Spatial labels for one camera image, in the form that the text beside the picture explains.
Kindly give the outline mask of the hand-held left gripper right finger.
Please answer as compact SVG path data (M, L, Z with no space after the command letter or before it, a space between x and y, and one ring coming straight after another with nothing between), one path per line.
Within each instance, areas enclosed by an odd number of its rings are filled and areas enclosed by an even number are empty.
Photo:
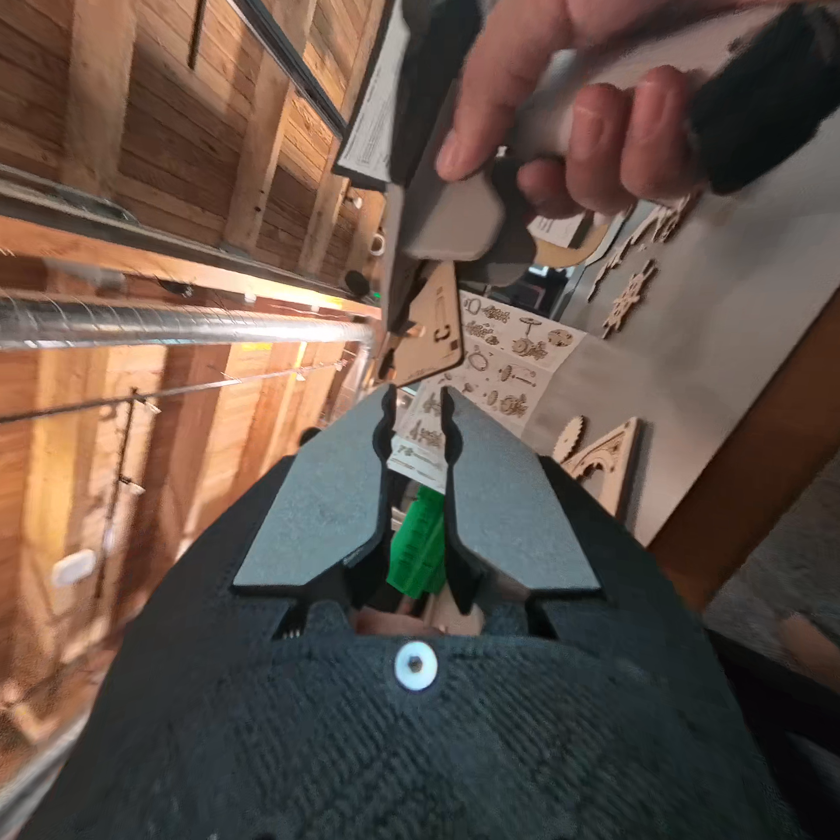
M445 568L458 610L485 614L601 590L539 458L452 387L441 390Z

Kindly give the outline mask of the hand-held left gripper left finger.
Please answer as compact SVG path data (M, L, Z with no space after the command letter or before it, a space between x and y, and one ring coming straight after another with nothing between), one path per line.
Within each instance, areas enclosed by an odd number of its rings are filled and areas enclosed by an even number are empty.
M381 385L299 449L234 587L379 587L385 582L393 425L394 386Z

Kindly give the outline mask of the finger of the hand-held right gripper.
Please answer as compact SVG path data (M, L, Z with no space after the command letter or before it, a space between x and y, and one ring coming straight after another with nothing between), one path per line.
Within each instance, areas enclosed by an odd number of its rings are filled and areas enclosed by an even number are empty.
M418 267L417 240L425 224L420 196L407 186L389 186L385 195L383 233L385 252L382 262L381 309L388 333L408 333L409 310L417 294L414 290Z

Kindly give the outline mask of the large wooden parts sheet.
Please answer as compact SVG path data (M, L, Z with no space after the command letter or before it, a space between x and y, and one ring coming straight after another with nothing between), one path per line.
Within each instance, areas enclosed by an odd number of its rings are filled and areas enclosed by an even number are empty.
M404 386L459 366L465 358L455 263L408 259L390 288L393 303L374 381Z

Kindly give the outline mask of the person's right hand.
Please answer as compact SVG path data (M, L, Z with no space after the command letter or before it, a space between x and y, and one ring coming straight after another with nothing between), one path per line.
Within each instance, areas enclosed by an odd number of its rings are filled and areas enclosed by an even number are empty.
M447 182L478 170L496 153L518 108L562 49L612 46L654 25L694 22L760 5L733 1L505 1L489 14L465 63L453 125L437 155ZM532 213L565 218L593 211L612 216L636 200L674 202L701 181L686 133L689 77L661 66L634 93L591 85L573 105L562 160L518 170Z

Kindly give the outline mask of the large wooden gear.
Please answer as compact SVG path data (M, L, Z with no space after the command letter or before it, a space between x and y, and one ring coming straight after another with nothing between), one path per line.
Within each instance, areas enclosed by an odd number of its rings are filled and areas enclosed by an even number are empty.
M574 416L564 427L553 447L552 459L562 465L569 460L581 445L585 433L586 418Z

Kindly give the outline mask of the wooden sheet with oval cutout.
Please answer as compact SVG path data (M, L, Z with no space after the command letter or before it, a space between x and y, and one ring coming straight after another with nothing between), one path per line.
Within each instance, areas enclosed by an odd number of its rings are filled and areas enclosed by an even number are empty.
M578 482L597 472L602 473L602 486L597 500L602 508L618 521L621 521L625 514L632 484L637 439L642 427L642 420L631 416L593 443L578 448L569 460L560 465L568 476Z

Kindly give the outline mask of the green plastic bin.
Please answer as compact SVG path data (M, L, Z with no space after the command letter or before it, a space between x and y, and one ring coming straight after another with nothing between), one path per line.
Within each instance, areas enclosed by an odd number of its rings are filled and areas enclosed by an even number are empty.
M387 583L402 595L435 595L446 583L445 497L420 486L394 533Z

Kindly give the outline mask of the folded assembly instruction leaflet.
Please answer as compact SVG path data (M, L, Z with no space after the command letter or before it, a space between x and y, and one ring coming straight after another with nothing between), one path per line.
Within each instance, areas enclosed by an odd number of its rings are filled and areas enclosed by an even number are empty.
M411 385L414 398L397 414L390 470L445 491L445 434L440 393L449 386L520 438L553 374L585 333L560 322L459 293L465 355L460 365Z

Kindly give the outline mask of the instruction board on stand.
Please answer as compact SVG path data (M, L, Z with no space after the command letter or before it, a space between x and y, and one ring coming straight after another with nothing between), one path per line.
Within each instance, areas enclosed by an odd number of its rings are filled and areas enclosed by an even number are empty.
M578 266L594 254L616 219L593 212L565 219L535 217L528 226L535 244L532 266L555 270Z

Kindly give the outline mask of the wooden ship wheel part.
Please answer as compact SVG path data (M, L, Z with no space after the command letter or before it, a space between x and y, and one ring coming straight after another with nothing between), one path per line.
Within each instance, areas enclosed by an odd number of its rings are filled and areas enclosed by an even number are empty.
M657 274L658 262L649 259L644 266L628 280L621 294L613 301L611 310L602 324L602 339L619 331L630 312L641 302L648 282Z

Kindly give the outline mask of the white ceiling device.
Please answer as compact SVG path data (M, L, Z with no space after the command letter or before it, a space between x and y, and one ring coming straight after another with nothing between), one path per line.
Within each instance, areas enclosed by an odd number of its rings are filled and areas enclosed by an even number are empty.
M53 566L51 584L56 589L75 585L93 574L97 564L98 557L91 549L82 549L68 554Z

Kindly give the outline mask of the long silver ventilation duct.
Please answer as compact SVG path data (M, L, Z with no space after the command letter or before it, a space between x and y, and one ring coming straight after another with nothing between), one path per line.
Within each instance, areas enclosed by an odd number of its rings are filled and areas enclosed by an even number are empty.
M82 350L143 345L361 343L375 330L363 322L219 308L50 297L2 290L1 349Z

